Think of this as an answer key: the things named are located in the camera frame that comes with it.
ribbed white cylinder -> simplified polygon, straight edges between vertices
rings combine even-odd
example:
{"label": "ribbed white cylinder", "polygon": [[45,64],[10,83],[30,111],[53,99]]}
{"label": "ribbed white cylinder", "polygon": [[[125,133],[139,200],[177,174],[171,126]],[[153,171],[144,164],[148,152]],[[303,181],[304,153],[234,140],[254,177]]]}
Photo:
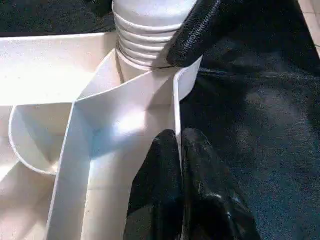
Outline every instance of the ribbed white cylinder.
{"label": "ribbed white cylinder", "polygon": [[114,0],[119,49],[136,64],[169,67],[166,58],[170,41],[195,3],[196,0]]}

black rubber glove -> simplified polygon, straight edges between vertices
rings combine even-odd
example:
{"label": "black rubber glove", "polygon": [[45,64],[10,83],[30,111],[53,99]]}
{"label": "black rubber glove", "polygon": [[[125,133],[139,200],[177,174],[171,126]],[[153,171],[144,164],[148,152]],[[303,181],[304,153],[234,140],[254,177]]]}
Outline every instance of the black rubber glove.
{"label": "black rubber glove", "polygon": [[182,142],[184,191],[176,135],[166,130],[133,181],[124,239],[178,240],[185,212],[187,239],[260,240],[237,183],[207,138],[186,129]]}
{"label": "black rubber glove", "polygon": [[176,134],[153,141],[131,188],[124,240],[180,239],[183,187]]}
{"label": "black rubber glove", "polygon": [[195,129],[182,134],[187,236],[190,240],[260,240],[238,183]]}
{"label": "black rubber glove", "polygon": [[167,61],[188,67],[220,38],[239,24],[251,3],[257,0],[198,0],[176,33]]}

round plastic cup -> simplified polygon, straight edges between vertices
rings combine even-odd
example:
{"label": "round plastic cup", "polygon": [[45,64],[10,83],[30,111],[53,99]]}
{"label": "round plastic cup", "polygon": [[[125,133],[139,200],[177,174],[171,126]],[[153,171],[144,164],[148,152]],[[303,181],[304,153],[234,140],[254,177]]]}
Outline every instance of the round plastic cup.
{"label": "round plastic cup", "polygon": [[71,106],[58,103],[12,109],[9,140],[26,167],[43,175],[56,175]]}

gloved hand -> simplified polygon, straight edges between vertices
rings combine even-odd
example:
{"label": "gloved hand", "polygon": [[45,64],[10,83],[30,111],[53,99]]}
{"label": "gloved hand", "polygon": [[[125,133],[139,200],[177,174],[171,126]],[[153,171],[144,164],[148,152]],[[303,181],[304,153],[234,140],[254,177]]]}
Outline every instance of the gloved hand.
{"label": "gloved hand", "polygon": [[[112,10],[112,0],[85,1],[98,16]],[[172,39],[168,63],[176,67],[192,65],[239,23],[239,17],[254,1],[257,0],[198,0]]]}
{"label": "gloved hand", "polygon": [[125,240],[260,240],[238,184],[199,131],[160,133],[131,189]]}

white plastic tray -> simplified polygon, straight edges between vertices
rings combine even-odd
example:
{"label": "white plastic tray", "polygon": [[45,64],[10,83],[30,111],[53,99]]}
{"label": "white plastic tray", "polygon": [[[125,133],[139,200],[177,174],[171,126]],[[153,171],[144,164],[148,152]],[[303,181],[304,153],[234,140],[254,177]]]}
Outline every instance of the white plastic tray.
{"label": "white plastic tray", "polygon": [[1,240],[121,240],[153,139],[172,129],[180,142],[179,100],[201,60],[143,68],[116,42],[114,32],[0,40]]}

